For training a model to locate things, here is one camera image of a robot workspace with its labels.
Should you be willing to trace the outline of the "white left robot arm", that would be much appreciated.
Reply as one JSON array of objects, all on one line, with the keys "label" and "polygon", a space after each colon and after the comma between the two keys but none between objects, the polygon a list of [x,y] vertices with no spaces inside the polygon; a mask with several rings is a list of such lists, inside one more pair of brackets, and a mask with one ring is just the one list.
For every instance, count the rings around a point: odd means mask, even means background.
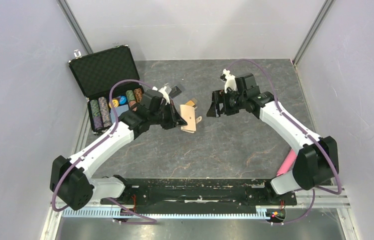
[{"label": "white left robot arm", "polygon": [[139,103],[123,112],[119,121],[93,143],[69,158],[60,155],[53,161],[50,190],[53,192],[51,204],[54,211],[65,210],[65,207],[57,208],[57,199],[75,211],[92,200],[114,198],[120,204],[131,200],[132,190],[122,177],[94,178],[93,175],[113,154],[151,126],[160,125],[168,130],[187,124],[177,112],[170,92],[168,86],[148,89]]}]

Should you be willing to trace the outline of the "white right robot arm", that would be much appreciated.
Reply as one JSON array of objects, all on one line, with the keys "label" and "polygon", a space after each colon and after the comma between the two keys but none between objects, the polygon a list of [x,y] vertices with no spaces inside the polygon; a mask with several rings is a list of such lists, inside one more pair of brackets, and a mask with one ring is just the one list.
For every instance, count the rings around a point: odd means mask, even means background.
[{"label": "white right robot arm", "polygon": [[339,180],[338,146],[333,137],[321,137],[300,123],[274,94],[260,90],[253,74],[234,76],[225,69],[221,79],[224,88],[212,92],[207,117],[245,110],[275,130],[296,154],[291,170],[265,184],[263,196],[268,203],[277,204],[288,192],[320,188],[331,178]]}]

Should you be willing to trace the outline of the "beige leather card holder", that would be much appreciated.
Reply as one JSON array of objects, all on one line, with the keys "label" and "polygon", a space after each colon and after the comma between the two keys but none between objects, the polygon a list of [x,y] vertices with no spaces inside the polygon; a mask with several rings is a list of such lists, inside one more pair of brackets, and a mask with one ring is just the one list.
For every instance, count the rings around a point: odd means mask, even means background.
[{"label": "beige leather card holder", "polygon": [[186,122],[186,125],[181,126],[180,129],[194,134],[197,131],[197,124],[202,121],[203,117],[201,115],[196,116],[196,108],[186,104],[180,105],[179,113]]}]

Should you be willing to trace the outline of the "gold credit card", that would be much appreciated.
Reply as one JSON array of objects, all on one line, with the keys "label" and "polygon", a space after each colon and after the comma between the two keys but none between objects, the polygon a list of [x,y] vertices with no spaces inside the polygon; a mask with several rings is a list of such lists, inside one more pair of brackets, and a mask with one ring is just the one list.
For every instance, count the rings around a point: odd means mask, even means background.
[{"label": "gold credit card", "polygon": [[188,102],[185,103],[185,105],[193,107],[193,108],[197,108],[197,100],[195,98],[190,99]]}]

